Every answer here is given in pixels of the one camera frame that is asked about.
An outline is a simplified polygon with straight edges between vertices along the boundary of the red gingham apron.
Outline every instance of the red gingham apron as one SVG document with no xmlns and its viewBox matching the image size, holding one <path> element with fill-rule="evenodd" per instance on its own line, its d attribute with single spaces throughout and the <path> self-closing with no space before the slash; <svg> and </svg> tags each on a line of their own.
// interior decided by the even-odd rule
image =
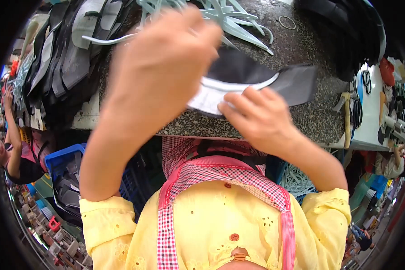
<svg viewBox="0 0 405 270">
<path fill-rule="evenodd" d="M 225 149 L 228 144 L 240 145 L 243 153 L 264 155 L 246 142 L 226 141 L 225 144 Z M 281 212 L 282 268 L 292 270 L 295 260 L 295 233 L 288 192 L 238 159 L 214 155 L 187 161 L 194 147 L 195 139 L 162 138 L 162 167 L 168 180 L 159 195 L 157 268 L 178 270 L 172 205 L 175 197 L 194 184 L 221 180 L 244 188 Z M 263 173 L 265 167 L 258 166 L 258 169 Z"/>
</svg>

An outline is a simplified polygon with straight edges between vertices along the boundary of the granite work table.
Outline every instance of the granite work table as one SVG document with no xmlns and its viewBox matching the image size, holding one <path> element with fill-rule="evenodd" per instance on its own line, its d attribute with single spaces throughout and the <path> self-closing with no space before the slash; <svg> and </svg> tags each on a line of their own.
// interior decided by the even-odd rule
<svg viewBox="0 0 405 270">
<path fill-rule="evenodd" d="M 273 32 L 274 41 L 269 45 L 269 36 L 262 36 L 256 29 L 247 28 L 255 37 L 269 46 L 274 55 L 232 36 L 227 36 L 237 48 L 245 52 L 254 60 L 266 65 L 270 69 L 278 70 L 284 66 L 298 63 L 312 62 L 318 67 L 317 93 L 313 101 L 291 107 L 294 124 L 306 136 L 318 143 L 336 143 L 344 133 L 344 119 L 341 113 L 333 115 L 331 109 L 337 104 L 340 93 L 349 86 L 335 76 L 333 59 L 324 51 L 322 41 L 316 35 L 306 15 L 299 13 L 292 6 L 276 0 L 238 0 L 250 14 L 259 17 L 259 24 Z M 295 30 L 282 27 L 278 21 L 281 16 L 288 16 L 297 25 Z M 124 34 L 135 22 L 139 22 L 140 11 L 133 10 L 120 30 Z M 292 23 L 282 18 L 286 25 Z M 107 92 L 108 64 L 103 66 L 100 78 L 99 95 L 92 98 L 91 105 L 83 106 L 83 110 L 76 115 L 75 128 L 92 129 L 97 122 L 99 104 Z M 158 135 L 213 137 L 240 139 L 242 136 L 225 119 L 214 119 L 187 110 L 161 129 Z"/>
</svg>

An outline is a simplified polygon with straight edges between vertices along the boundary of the yellow shirt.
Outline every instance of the yellow shirt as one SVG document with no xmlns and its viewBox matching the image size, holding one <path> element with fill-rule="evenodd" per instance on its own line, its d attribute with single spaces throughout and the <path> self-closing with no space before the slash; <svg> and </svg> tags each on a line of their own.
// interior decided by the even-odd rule
<svg viewBox="0 0 405 270">
<path fill-rule="evenodd" d="M 138 224 L 131 202 L 111 197 L 80 201 L 84 237 L 94 269 L 157 269 L 158 198 L 146 203 Z M 340 269 L 351 213 L 348 191 L 308 194 L 302 204 L 290 195 L 296 240 L 295 269 Z M 282 269 L 280 212 L 243 188 L 202 182 L 173 202 L 180 269 L 216 270 L 231 251 L 245 248 L 248 261 Z M 237 233 L 239 239 L 231 241 Z"/>
</svg>

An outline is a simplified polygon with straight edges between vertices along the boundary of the red stool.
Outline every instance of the red stool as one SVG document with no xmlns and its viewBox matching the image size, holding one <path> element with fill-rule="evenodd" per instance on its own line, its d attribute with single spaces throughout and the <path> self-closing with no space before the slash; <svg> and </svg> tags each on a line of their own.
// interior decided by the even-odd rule
<svg viewBox="0 0 405 270">
<path fill-rule="evenodd" d="M 56 217 L 53 216 L 51 220 L 48 223 L 48 226 L 50 227 L 53 232 L 58 232 L 60 230 L 60 222 L 56 221 Z"/>
</svg>

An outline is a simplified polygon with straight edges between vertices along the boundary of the granite countertop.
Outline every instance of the granite countertop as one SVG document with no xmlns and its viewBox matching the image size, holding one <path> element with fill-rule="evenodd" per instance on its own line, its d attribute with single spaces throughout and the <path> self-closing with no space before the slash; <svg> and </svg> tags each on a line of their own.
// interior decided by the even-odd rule
<svg viewBox="0 0 405 270">
<path fill-rule="evenodd" d="M 276 0 L 238 0 L 250 14 L 259 17 L 259 24 L 273 32 L 274 41 L 269 45 L 268 35 L 262 36 L 256 29 L 247 28 L 255 37 L 269 46 L 274 55 L 232 36 L 227 38 L 241 51 L 270 69 L 278 70 L 284 66 L 312 62 L 318 67 L 317 93 L 313 101 L 291 107 L 294 124 L 311 140 L 319 143 L 336 143 L 344 133 L 344 119 L 341 113 L 332 115 L 331 109 L 337 104 L 340 93 L 345 91 L 348 83 L 335 76 L 333 59 L 324 51 L 322 41 L 318 38 L 308 19 L 292 6 Z M 278 18 L 288 16 L 297 25 L 296 30 L 289 30 L 280 25 Z M 132 10 L 125 25 L 120 30 L 123 34 L 132 25 L 139 22 L 140 9 Z M 288 19 L 282 19 L 286 25 Z M 100 78 L 100 100 L 106 92 L 108 65 L 104 65 Z M 242 138 L 238 131 L 225 119 L 214 119 L 187 110 L 166 127 L 159 135 L 178 135 L 195 137 Z"/>
</svg>

